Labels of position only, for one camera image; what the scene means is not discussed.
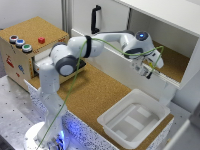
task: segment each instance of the cable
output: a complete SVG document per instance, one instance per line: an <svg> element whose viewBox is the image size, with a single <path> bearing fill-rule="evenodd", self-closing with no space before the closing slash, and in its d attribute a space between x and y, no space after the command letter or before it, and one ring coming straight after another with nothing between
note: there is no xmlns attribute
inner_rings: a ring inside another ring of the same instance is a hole
<svg viewBox="0 0 200 150"><path fill-rule="evenodd" d="M156 49L161 48L161 53L160 53L160 55L159 55L159 57L158 57L156 63L154 64L154 66L153 66L153 68L152 68L152 70L151 70L151 72L150 72L150 74L149 74L150 76L151 76L152 72L154 71L154 69L155 69L155 67L156 67L156 64L158 63L158 61L159 61L159 59L160 59L160 57L162 56L162 53L163 53L163 51L164 51L164 47L163 47L163 46L159 46L159 47L156 47L156 48L154 48L154 49L152 49L152 50L149 50L149 51L147 51L147 52L144 52L144 53L140 53L140 54L128 54L128 53L124 53L123 51L117 49L116 47L114 47L113 45L111 45L110 43L108 43L108 42L106 42L106 41L104 41L104 40L96 39L96 38L93 38L92 40L104 42L104 43L106 43L107 45L109 45L109 46L111 46L112 48L114 48L115 50L119 51L120 53L122 53L122 54L124 54L124 55L129 55L129 56L142 56L142 55L145 55L145 54L147 54L147 53L150 53L150 52L152 52L152 51L154 51L154 50L156 50ZM81 54L82 54L82 51L83 51L83 48L84 48L86 42L87 42L87 41L85 41L85 42L83 43L82 47L81 47L81 51L80 51L80 55L79 55L79 59L78 59L78 63L77 63L77 68L76 68L76 74L75 74L75 76L74 76L74 79L73 79L73 82L72 82L72 84L71 84L71 87L70 87L70 89L69 89L69 91L68 91L68 93L67 93L67 96L66 96L66 98L65 98L65 100L64 100L64 102L63 102L63 104L62 104L62 107L60 108L59 112L56 114L55 118L53 119L52 123L50 124L49 128L47 129L47 131L46 131L44 137L42 138L42 140L41 140L41 142L40 142L40 144L38 145L38 147L37 147L36 150L38 150L38 148L41 146L41 144L42 144L42 142L44 141L44 139L45 139L47 133L49 132L49 130L50 130L50 128L51 128L51 126L53 125L53 123L55 122L56 118L58 117L58 115L59 115L60 112L62 111L62 109L63 109L63 107L64 107L64 105L65 105L65 103L66 103L66 101L67 101L67 99L68 99L68 97L69 97L69 95L71 94L71 91L72 91L72 89L73 89L74 83L75 83L76 78L77 78L77 75L78 75L78 70L79 70L79 67L80 67Z"/></svg>

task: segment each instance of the white plastic bin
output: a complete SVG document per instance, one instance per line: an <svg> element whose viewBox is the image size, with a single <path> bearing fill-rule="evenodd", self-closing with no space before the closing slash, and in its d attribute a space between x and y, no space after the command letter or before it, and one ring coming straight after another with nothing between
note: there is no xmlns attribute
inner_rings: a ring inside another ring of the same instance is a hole
<svg viewBox="0 0 200 150"><path fill-rule="evenodd" d="M169 113L169 108L134 89L97 121L105 133L122 147L135 149Z"/></svg>

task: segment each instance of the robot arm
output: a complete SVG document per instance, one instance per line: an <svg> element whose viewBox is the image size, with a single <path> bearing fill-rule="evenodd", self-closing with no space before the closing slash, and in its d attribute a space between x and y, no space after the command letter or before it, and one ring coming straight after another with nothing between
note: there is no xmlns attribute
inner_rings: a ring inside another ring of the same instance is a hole
<svg viewBox="0 0 200 150"><path fill-rule="evenodd" d="M120 43L123 52L127 54L141 54L155 48L152 43L152 39L147 32L138 32L136 35L130 31L108 32L97 34L92 38L101 39L107 42L117 41ZM59 74L67 76L75 71L77 59L80 55L81 47L85 41L85 37L73 37L68 41L68 45L65 43L57 43L54 45L50 57L52 58L55 68ZM97 57L102 53L103 49L104 42L92 40L89 55L86 44L83 48L81 57L86 57L86 55L89 57ZM155 50L142 55L142 57L147 59L152 64L155 64L159 55L160 53ZM126 54L124 56L132 60L138 60L140 57L129 56ZM157 62L157 67L161 68L162 66L163 60L160 58Z"/></svg>

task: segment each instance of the brown box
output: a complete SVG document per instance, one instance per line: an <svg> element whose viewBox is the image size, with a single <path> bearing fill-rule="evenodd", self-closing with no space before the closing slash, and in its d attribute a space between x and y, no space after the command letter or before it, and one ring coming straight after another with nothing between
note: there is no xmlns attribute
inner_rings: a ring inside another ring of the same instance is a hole
<svg viewBox="0 0 200 150"><path fill-rule="evenodd" d="M10 44L9 38L12 35L17 35L19 39L25 40L26 44L32 46L33 51L28 54L23 53L22 49L18 49L15 45ZM39 37L45 38L44 44L38 42ZM68 40L69 35L66 32L40 17L35 17L1 30L0 51L7 75L28 90L23 80L26 79L28 81L37 75L33 70L34 56L50 49L57 42L67 43ZM60 82L64 82L72 76L73 74L68 77L60 77Z"/></svg>

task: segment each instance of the cork surface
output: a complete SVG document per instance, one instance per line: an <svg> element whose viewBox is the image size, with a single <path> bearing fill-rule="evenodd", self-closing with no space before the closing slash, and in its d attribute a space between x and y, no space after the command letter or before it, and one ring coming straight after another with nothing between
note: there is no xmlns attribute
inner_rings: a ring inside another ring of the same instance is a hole
<svg viewBox="0 0 200 150"><path fill-rule="evenodd" d="M58 94L62 99L65 99L72 80L73 78L61 84ZM36 88L40 87L38 77L31 79L29 82ZM117 146L120 150L123 150L124 148L119 146L105 134L102 126L97 122L97 118L129 92L131 92L131 89L90 64L87 64L85 70L78 75L73 91L66 104L68 109L77 117ZM172 118L172 115L165 118L152 134L143 141L137 150L146 149Z"/></svg>
<svg viewBox="0 0 200 150"><path fill-rule="evenodd" d="M158 47L161 44L154 42L154 46ZM162 55L164 66L161 69L156 68L156 70L165 74L166 76L181 82L187 65L190 61L190 58L177 53L174 50L171 50L165 47L163 55Z"/></svg>
<svg viewBox="0 0 200 150"><path fill-rule="evenodd" d="M40 17L32 18L0 31L0 37L7 42L9 42L9 38L12 35L17 35L19 39L25 40L26 44L30 44L32 46L33 51L40 49L64 36L68 36L66 32ZM45 38L44 44L40 44L38 42L39 37Z"/></svg>

